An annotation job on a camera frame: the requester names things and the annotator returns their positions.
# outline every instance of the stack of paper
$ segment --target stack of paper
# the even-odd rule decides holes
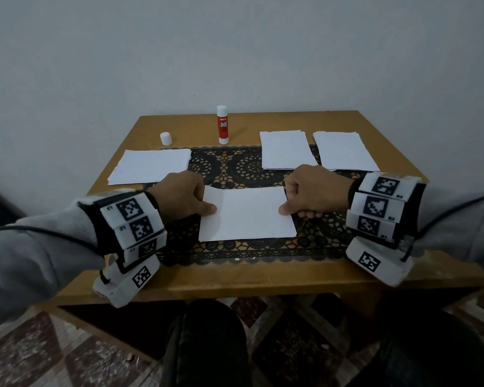
[[[188,168],[190,149],[126,150],[108,178],[109,185],[159,182]]]
[[[261,131],[260,140],[265,170],[295,170],[302,164],[317,165],[303,131]]]
[[[283,187],[221,190],[204,189],[203,201],[217,212],[201,217],[199,241],[295,237],[291,216],[277,209],[287,200]]]
[[[314,139],[324,168],[380,171],[358,133],[316,131]]]

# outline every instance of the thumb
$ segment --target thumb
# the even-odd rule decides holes
[[[213,214],[217,211],[217,207],[209,202],[198,200],[195,211],[200,216],[209,216],[210,214]]]
[[[288,216],[292,213],[297,213],[300,210],[305,210],[305,207],[302,206],[299,196],[297,195],[288,199],[287,202],[278,208],[277,212],[282,216]]]

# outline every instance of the leg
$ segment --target leg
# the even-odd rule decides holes
[[[211,299],[187,307],[173,325],[160,386],[251,386],[244,327],[229,307]]]
[[[348,387],[484,386],[484,344],[453,315],[433,311],[397,323]]]

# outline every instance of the hand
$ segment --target hand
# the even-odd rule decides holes
[[[284,216],[321,217],[323,213],[348,210],[348,192],[353,180],[321,166],[302,164],[285,178],[287,202],[278,212]]]
[[[154,195],[163,221],[180,220],[196,213],[207,216],[217,211],[215,205],[203,201],[203,177],[192,171],[172,172],[147,191]]]

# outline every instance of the glue stick cap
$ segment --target glue stick cap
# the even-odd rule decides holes
[[[163,133],[161,133],[159,135],[159,137],[161,138],[161,143],[163,145],[170,145],[170,144],[172,144],[172,138],[170,137],[170,133],[168,131],[164,131]]]
[[[225,105],[217,106],[217,116],[227,116],[227,107]]]

